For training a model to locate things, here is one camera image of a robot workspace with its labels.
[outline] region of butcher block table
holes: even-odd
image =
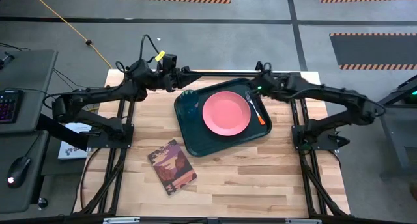
[[[301,75],[310,83],[320,84],[317,72],[301,72]],[[196,90],[235,78],[202,77],[185,89]],[[116,86],[122,79],[121,72],[110,70],[106,85]],[[135,132],[124,165],[118,216],[308,217],[300,159],[291,139],[293,118],[289,104],[262,98],[273,124],[268,135],[196,158],[184,147],[174,111],[175,98],[181,92],[148,91],[147,99],[136,103],[132,121]],[[311,119],[327,116],[324,102],[306,101]],[[98,114],[116,117],[118,106],[119,101],[100,104]],[[181,146],[197,179],[168,196],[147,156],[172,139]],[[85,204],[103,183],[108,154],[109,150],[101,150],[87,170],[83,188]],[[323,186],[339,207],[349,213],[338,161],[327,151],[317,151],[317,160]],[[311,187],[315,208],[319,210],[316,189]],[[112,193],[110,187],[106,210]],[[80,209],[78,198],[74,211]]]

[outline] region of dark green tray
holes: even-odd
[[[202,114],[203,106],[210,96],[220,91],[231,91],[246,99],[245,92],[249,90],[249,79],[246,78],[238,78],[196,90],[199,95],[199,104],[197,114],[192,118],[185,115],[185,110],[180,102],[180,98],[178,97],[175,100],[174,108],[177,113],[182,138],[184,139],[184,144],[188,153],[197,157],[206,156],[257,139],[267,135],[271,131],[271,119],[259,96],[252,96],[252,100],[259,114],[264,119],[265,125],[262,126],[259,123],[256,112],[253,110],[252,106],[250,106],[251,119],[248,127],[237,135],[221,136],[212,132],[205,125]]]

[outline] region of computer mouse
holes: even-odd
[[[25,182],[27,168],[29,168],[30,163],[31,159],[26,156],[22,156],[14,160],[7,173],[8,187],[18,188],[23,184],[23,182]]]

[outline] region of orange handle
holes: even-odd
[[[262,119],[261,116],[258,115],[258,120],[261,123],[261,125],[265,125],[265,121]]]

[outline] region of yellow tag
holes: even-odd
[[[162,57],[164,57],[164,55],[165,55],[165,52],[164,52],[164,51],[161,51],[161,52],[159,53],[159,55],[157,55],[157,56],[155,57],[155,61],[160,61],[160,60],[162,59]]]

